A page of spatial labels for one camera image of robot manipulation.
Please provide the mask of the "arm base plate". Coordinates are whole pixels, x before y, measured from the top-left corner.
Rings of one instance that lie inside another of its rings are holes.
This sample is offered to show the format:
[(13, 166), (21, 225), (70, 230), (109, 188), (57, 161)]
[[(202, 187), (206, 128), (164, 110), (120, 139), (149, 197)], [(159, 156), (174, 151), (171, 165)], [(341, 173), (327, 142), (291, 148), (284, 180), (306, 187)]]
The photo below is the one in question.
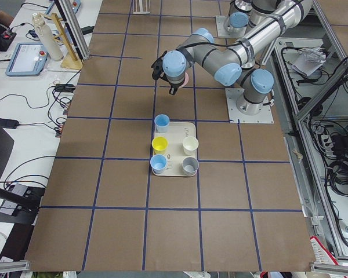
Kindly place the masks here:
[(263, 104), (256, 111), (255, 115), (247, 115), (241, 112), (237, 106), (237, 100), (243, 96), (244, 90), (242, 88), (226, 88), (226, 101), (231, 123), (254, 123), (254, 124), (273, 124), (274, 119), (271, 112), (271, 106), (264, 105), (269, 103), (269, 97), (265, 96)]
[(248, 25), (248, 19), (246, 19), (246, 24), (241, 27), (233, 27), (230, 24), (229, 16), (216, 16), (216, 28), (217, 28), (217, 36), (219, 38), (240, 38), (242, 37)]

